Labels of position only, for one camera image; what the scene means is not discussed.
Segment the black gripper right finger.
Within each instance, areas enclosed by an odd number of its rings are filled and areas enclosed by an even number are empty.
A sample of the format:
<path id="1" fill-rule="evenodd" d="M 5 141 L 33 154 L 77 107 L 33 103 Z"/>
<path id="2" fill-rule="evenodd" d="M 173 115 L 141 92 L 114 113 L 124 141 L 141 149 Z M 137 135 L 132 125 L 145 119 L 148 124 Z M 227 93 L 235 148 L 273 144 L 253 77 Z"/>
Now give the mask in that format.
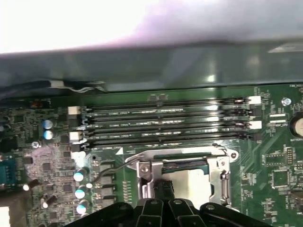
<path id="1" fill-rule="evenodd" d="M 188 201 L 175 197 L 172 181 L 165 181 L 165 200 L 180 227 L 268 227 L 269 224 L 238 211 L 208 202 L 197 210 Z"/>

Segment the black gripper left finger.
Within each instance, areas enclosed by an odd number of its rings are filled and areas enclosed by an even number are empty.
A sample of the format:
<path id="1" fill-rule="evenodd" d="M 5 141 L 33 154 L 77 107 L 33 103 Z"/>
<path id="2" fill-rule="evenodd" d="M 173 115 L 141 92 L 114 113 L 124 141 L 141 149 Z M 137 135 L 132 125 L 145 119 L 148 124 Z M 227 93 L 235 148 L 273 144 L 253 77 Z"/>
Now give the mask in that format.
<path id="1" fill-rule="evenodd" d="M 119 202 L 78 220 L 79 227 L 161 227 L 168 182 L 157 180 L 153 199 L 143 199 L 136 207 Z"/>

